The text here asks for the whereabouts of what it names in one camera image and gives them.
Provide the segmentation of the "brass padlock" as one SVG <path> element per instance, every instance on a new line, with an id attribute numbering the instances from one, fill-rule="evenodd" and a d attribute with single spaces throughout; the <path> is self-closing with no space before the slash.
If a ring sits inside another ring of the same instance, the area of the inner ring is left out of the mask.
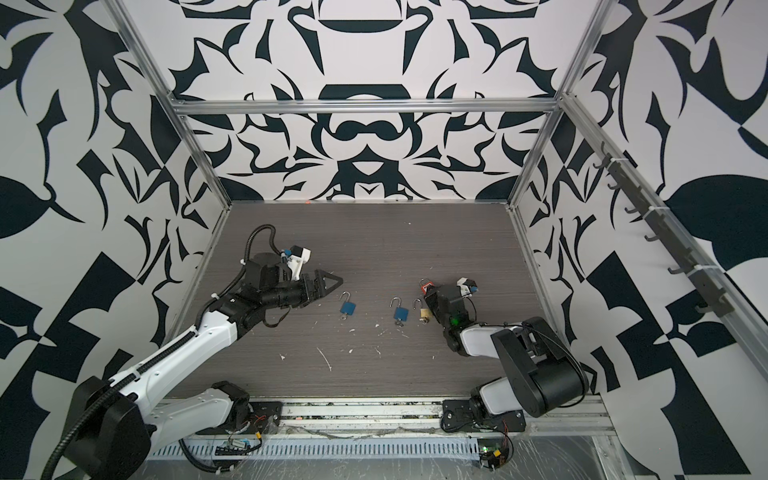
<path id="1" fill-rule="evenodd" d="M 416 298 L 412 303 L 412 309 L 418 313 L 419 321 L 422 323 L 429 323 L 431 321 L 431 312 L 423 304 L 421 298 Z"/>

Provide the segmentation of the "red safety padlock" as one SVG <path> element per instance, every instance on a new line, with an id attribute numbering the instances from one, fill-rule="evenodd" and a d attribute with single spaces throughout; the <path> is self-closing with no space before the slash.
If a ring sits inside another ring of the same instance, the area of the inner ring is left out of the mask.
<path id="1" fill-rule="evenodd" d="M 428 290 L 434 286 L 434 283 L 429 278 L 422 278 L 419 280 L 419 288 L 423 295 L 426 295 Z"/>

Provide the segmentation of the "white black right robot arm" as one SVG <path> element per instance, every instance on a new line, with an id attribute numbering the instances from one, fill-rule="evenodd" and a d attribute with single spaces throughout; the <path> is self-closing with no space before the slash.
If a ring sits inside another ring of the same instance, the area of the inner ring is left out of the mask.
<path id="1" fill-rule="evenodd" d="M 581 403 L 588 382 L 580 363 L 542 317 L 491 325 L 479 321 L 472 296 L 475 281 L 420 282 L 429 317 L 442 327 L 448 348 L 464 357 L 500 362 L 504 375 L 472 390 L 466 400 L 446 400 L 440 428 L 446 433 L 525 429 L 525 416 L 539 418 Z"/>

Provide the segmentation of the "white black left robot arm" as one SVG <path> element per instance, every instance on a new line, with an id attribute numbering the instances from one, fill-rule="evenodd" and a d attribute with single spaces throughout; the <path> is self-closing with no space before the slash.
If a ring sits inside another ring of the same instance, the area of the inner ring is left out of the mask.
<path id="1" fill-rule="evenodd" d="M 212 294 L 191 327 L 108 380 L 91 377 L 76 388 L 42 478 L 53 478 L 67 459 L 92 479 L 128 479 L 150 454 L 171 443 L 209 428 L 239 431 L 247 424 L 250 396 L 228 381 L 185 400 L 161 402 L 208 359 L 264 324 L 269 310 L 289 314 L 342 285 L 341 277 L 322 269 L 304 272 L 310 250 L 278 249 L 275 226 L 260 225 L 251 234 L 263 231 L 270 236 L 268 251 L 252 254 L 248 239 L 239 272 Z"/>

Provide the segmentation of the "left blue padlock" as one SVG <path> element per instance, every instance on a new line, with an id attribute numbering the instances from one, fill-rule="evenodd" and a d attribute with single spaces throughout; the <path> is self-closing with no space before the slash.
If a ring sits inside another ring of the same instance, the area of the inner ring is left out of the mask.
<path id="1" fill-rule="evenodd" d="M 344 321 L 354 314 L 356 309 L 356 304 L 351 301 L 351 293 L 348 291 L 344 291 L 340 295 L 339 301 L 341 302 L 341 307 L 339 310 L 340 319 Z"/>

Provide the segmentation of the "blue padlock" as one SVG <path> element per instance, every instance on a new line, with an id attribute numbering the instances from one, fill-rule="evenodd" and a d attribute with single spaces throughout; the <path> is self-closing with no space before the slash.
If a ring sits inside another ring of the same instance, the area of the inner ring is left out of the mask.
<path id="1" fill-rule="evenodd" d="M 398 296 L 392 298 L 390 307 L 393 309 L 395 325 L 402 327 L 408 320 L 409 310 L 402 306 L 402 299 Z"/>
<path id="2" fill-rule="evenodd" d="M 354 314 L 356 309 L 356 304 L 351 301 L 351 293 L 348 291 L 344 291 L 340 295 L 339 301 L 341 302 L 341 307 L 339 310 L 340 319 L 344 321 Z"/>

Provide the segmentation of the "right blue padlock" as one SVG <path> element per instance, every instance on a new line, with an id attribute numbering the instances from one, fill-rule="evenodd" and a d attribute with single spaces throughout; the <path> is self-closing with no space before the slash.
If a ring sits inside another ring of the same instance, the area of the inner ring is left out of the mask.
<path id="1" fill-rule="evenodd" d="M 392 298 L 390 307 L 393 309 L 395 325 L 402 327 L 408 320 L 409 310 L 402 306 L 402 299 L 398 296 Z"/>

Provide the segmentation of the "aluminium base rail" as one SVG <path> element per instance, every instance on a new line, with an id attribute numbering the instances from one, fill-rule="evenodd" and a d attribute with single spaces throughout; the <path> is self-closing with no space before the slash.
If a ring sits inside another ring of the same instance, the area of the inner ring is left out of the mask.
<path id="1" fill-rule="evenodd" d="M 323 438 L 444 435 L 444 426 L 451 434 L 503 431 L 530 436 L 616 434 L 607 409 L 596 396 L 538 418 L 518 410 L 487 420 L 475 420 L 468 401 L 459 397 L 254 397 L 252 402 L 255 412 L 252 426 L 281 435 Z"/>

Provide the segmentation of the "grey wall hook rail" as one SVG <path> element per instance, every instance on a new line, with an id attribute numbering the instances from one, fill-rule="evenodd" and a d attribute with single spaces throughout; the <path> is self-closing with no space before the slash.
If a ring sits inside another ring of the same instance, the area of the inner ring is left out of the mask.
<path id="1" fill-rule="evenodd" d="M 625 212 L 640 218 L 651 229 L 652 233 L 645 240 L 661 243 L 674 260 L 675 265 L 667 269 L 668 273 L 685 276 L 700 294 L 703 304 L 696 310 L 702 314 L 713 313 L 719 318 L 734 313 L 722 269 L 704 253 L 632 162 L 604 152 L 595 167 L 605 170 L 613 178 L 609 185 L 611 190 L 618 190 L 627 197 L 630 206 Z"/>

